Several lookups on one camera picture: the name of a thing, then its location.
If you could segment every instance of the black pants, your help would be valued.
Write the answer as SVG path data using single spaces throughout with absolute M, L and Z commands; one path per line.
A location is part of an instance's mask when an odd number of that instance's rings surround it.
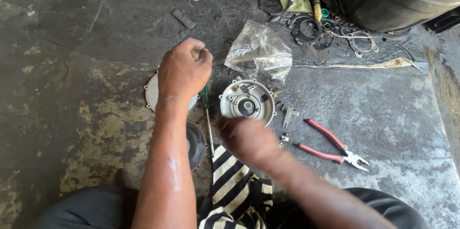
M 346 189 L 399 229 L 426 229 L 421 215 L 399 199 L 373 189 Z M 137 191 L 102 185 L 76 190 L 33 222 L 34 229 L 130 228 Z M 294 201 L 275 204 L 267 214 L 269 229 L 315 228 Z

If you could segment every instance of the hand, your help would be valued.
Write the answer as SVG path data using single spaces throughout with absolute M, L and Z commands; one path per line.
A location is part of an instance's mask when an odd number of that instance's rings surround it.
M 244 162 L 261 168 L 279 155 L 279 140 L 260 120 L 222 118 L 219 127 L 230 151 Z
M 188 103 L 207 83 L 212 63 L 213 56 L 202 41 L 187 38 L 174 46 L 158 70 L 158 101 Z

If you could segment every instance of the forearm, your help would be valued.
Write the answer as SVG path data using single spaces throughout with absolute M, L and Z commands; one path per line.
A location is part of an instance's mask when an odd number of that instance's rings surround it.
M 132 228 L 196 228 L 186 122 L 187 103 L 158 102 Z
M 308 170 L 285 150 L 257 166 L 283 185 L 319 228 L 394 228 L 375 210 Z

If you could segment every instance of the screwdriver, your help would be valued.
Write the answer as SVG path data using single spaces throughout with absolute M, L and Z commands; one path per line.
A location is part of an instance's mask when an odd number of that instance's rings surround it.
M 213 144 L 213 135 L 211 133 L 211 122 L 209 120 L 209 107 L 211 106 L 209 100 L 209 88 L 207 84 L 204 86 L 203 90 L 199 93 L 201 100 L 203 101 L 203 108 L 206 110 L 207 116 L 207 128 L 209 130 L 209 142 L 211 144 L 211 156 L 214 157 L 214 144 Z

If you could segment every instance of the person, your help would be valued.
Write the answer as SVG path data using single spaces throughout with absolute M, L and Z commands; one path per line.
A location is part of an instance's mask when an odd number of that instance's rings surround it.
M 192 38 L 165 53 L 158 70 L 155 127 L 139 192 L 108 185 L 80 189 L 42 214 L 33 227 L 197 228 L 185 125 L 188 102 L 208 81 L 212 62 L 205 44 Z M 427 228 L 417 211 L 388 194 L 329 184 L 279 149 L 278 139 L 259 120 L 226 119 L 219 126 L 238 159 L 267 173 L 296 200 L 273 206 L 269 228 Z

